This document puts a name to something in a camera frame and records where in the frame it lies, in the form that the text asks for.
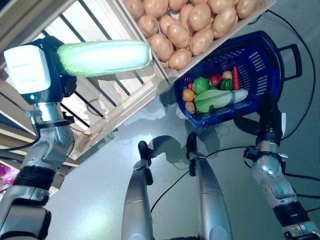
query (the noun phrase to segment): potato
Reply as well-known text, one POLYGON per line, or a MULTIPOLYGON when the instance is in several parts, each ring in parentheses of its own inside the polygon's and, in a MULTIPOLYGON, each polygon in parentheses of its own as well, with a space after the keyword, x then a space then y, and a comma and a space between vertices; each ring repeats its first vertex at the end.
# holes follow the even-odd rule
POLYGON ((211 11, 206 3, 195 5, 189 13, 188 23, 194 31, 205 28, 210 22, 211 11))
POLYGON ((166 36, 177 48, 187 48, 190 44, 190 35, 180 23, 169 25, 166 30, 166 36))
POLYGON ((161 32, 167 35, 167 28, 171 24, 179 24, 179 21, 172 16, 164 15, 160 18, 160 29, 161 32))
POLYGON ((159 23, 154 16, 144 15, 138 21, 138 26, 140 27, 143 35, 146 38, 157 34, 159 31, 159 23))
POLYGON ((234 7, 234 1, 235 0, 208 0, 208 5, 213 14, 219 14, 225 8, 234 7))
POLYGON ((222 10, 214 19, 211 29, 216 39, 226 35, 237 23, 238 16, 234 7, 227 7, 222 10))
POLYGON ((239 0, 235 6, 236 14, 240 19, 245 19, 255 10, 257 0, 239 0))
POLYGON ((189 35, 192 36, 195 31, 192 30, 190 27, 190 24, 188 24, 188 17, 191 10, 194 8, 191 4, 186 4, 181 8, 180 14, 179 14, 179 22, 181 25, 189 32, 189 35))
POLYGON ((174 52, 172 43, 163 34, 155 34, 148 38, 148 43, 161 62, 167 62, 174 52))
POLYGON ((161 65, 164 69, 168 69, 169 68, 169 61, 166 61, 166 62, 161 61, 161 65))
POLYGON ((181 70, 189 64, 191 57, 192 53, 189 50, 180 48, 169 58, 169 67, 181 70))
POLYGON ((212 23, 214 22, 214 20, 215 20, 215 17, 214 17, 214 16, 211 16, 210 22, 208 23, 207 26, 205 26, 205 28, 206 28, 206 29, 211 29, 211 25, 212 25, 212 23))
POLYGON ((169 0, 169 9, 172 12, 178 12, 187 2, 189 0, 169 0))
POLYGON ((208 2, 208 0, 190 0, 190 2, 193 5, 197 5, 197 4, 206 4, 208 2))
POLYGON ((190 114, 196 113, 196 107, 195 104, 192 101, 187 101, 185 102, 185 109, 188 111, 190 114))
POLYGON ((144 0, 144 10, 146 14, 161 18, 168 11, 169 0, 144 0))
POLYGON ((214 32, 211 29, 202 29, 196 32, 190 41, 190 50, 194 56, 204 53, 214 40, 214 32))
POLYGON ((123 3, 136 21, 138 21, 145 12, 144 3, 141 0, 124 0, 123 3))

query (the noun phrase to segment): red chili pepper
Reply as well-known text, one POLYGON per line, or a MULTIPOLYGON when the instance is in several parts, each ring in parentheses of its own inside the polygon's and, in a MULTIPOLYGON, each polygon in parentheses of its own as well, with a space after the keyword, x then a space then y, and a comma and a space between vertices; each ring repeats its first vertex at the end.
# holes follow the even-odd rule
POLYGON ((236 66, 234 66, 232 69, 232 82, 233 82, 233 90, 239 90, 240 89, 239 74, 236 66))

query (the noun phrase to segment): cabbage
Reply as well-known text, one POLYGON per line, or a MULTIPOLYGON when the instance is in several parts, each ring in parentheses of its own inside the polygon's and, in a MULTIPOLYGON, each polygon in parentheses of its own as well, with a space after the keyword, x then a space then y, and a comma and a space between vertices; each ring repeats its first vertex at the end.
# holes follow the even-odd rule
POLYGON ((94 77, 142 69, 152 62, 148 44, 136 40, 108 40, 64 44, 57 50, 64 71, 94 77))
POLYGON ((199 95, 209 89, 210 85, 206 78, 198 77, 194 80, 192 84, 192 90, 195 94, 199 95))

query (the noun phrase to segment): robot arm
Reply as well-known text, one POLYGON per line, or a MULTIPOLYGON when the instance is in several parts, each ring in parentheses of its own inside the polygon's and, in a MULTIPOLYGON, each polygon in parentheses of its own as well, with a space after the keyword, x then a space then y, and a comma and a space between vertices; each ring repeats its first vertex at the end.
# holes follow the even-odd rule
POLYGON ((141 41, 63 44, 52 36, 4 52, 14 87, 33 106, 28 115, 39 139, 1 200, 1 240, 44 240, 48 234, 51 213, 43 206, 49 200, 54 176, 74 144, 69 126, 73 117, 60 107, 63 98, 76 90, 77 79, 71 75, 79 69, 87 77, 140 69, 150 64, 151 56, 149 46, 141 41), (117 50, 130 54, 125 59, 108 55, 117 50))
POLYGON ((236 116, 241 130, 257 135, 256 147, 248 147, 244 157, 253 161, 251 174, 282 226, 287 240, 319 240, 320 232, 308 217, 298 197, 283 174, 287 155, 278 151, 282 131, 282 114, 270 94, 264 96, 258 111, 260 122, 236 116))

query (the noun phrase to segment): blue basket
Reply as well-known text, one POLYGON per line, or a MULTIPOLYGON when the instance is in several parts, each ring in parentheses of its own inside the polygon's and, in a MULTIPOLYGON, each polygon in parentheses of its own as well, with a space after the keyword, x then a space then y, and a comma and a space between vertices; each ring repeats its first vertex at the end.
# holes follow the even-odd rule
POLYGON ((263 31, 253 32, 226 41, 219 48, 194 66, 174 83, 177 103, 183 114, 195 127, 222 123, 233 118, 234 112, 246 115, 256 112, 258 101, 265 91, 278 101, 284 81, 302 75, 301 56, 296 44, 277 48, 272 39, 263 31), (281 51, 291 49, 294 55, 296 74, 285 77, 281 51), (236 66, 241 89, 248 90, 244 101, 215 109, 208 113, 189 114, 182 99, 182 91, 188 83, 198 77, 208 78, 236 66))

